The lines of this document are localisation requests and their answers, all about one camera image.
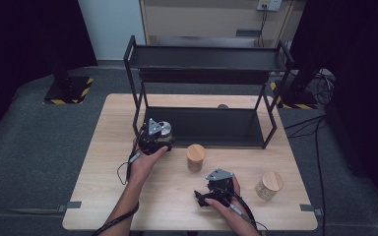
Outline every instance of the white wall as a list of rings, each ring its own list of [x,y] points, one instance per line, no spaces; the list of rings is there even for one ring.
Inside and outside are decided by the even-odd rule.
[[[144,44],[138,0],[79,0],[97,60],[122,60],[131,35]]]

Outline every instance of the gray carpet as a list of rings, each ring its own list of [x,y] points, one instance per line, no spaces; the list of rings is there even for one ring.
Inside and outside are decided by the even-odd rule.
[[[94,79],[82,104],[44,105],[42,99],[53,82],[45,77],[18,89],[0,122],[0,208],[57,209],[70,201],[104,100],[110,93],[130,92],[121,68],[83,68],[71,75]],[[251,87],[166,86],[148,87],[153,93],[256,94]],[[316,110],[280,109],[287,127],[324,114]],[[315,124],[296,135],[310,134]],[[288,129],[288,135],[297,128]],[[289,139],[311,203],[322,206],[315,135]],[[357,178],[326,124],[318,131],[319,154],[325,186],[326,235],[378,235],[378,191],[370,179]],[[314,231],[268,232],[268,235],[315,236]],[[90,235],[67,231],[62,215],[0,212],[0,235]]]

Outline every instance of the wooden table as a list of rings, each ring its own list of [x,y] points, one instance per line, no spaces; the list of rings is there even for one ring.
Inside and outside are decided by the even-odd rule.
[[[254,107],[256,96],[149,94],[151,105],[217,107]],[[264,104],[258,109],[263,133],[271,123]],[[186,147],[174,147],[156,164],[140,198],[140,209],[131,226],[133,230],[229,230],[225,221],[211,207],[199,207],[194,190],[208,192],[205,176],[217,167],[233,172],[241,186],[241,197],[250,206],[257,221],[269,230],[313,230],[317,227],[299,170],[283,129],[277,109],[278,129],[266,149],[206,147],[207,156],[198,173],[187,169]],[[117,168],[128,160],[135,137],[135,114],[131,94],[107,97],[97,122],[87,156],[71,202],[80,208],[68,208],[63,226],[69,230],[95,230],[103,225],[124,187]],[[140,112],[142,122],[144,109]],[[268,202],[260,199],[255,186],[268,170],[283,177],[283,188]],[[119,174],[125,178],[126,166]]]

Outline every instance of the metal bracket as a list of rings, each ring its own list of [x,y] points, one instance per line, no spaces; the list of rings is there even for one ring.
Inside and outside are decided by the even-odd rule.
[[[150,118],[149,121],[149,135],[154,135],[160,131],[162,131],[163,126],[159,124],[158,122],[154,121],[152,118]]]
[[[221,180],[221,179],[232,178],[232,175],[233,174],[228,172],[228,171],[217,168],[216,170],[214,170],[214,172],[207,175],[206,178],[207,178],[207,180],[217,181],[217,180]]]
[[[302,211],[314,211],[315,215],[324,215],[324,211],[321,208],[315,208],[312,205],[300,205],[300,210]]]
[[[57,208],[57,211],[66,212],[68,208],[80,208],[81,205],[82,205],[82,202],[69,202],[65,206],[59,205],[59,207]]]

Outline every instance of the cylindrical container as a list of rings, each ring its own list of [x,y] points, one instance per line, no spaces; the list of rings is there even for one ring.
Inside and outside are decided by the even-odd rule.
[[[256,186],[257,195],[265,201],[269,201],[284,186],[282,176],[276,171],[267,171]]]
[[[192,172],[201,171],[204,158],[207,155],[204,147],[191,145],[186,149],[186,155],[188,159],[188,169]]]

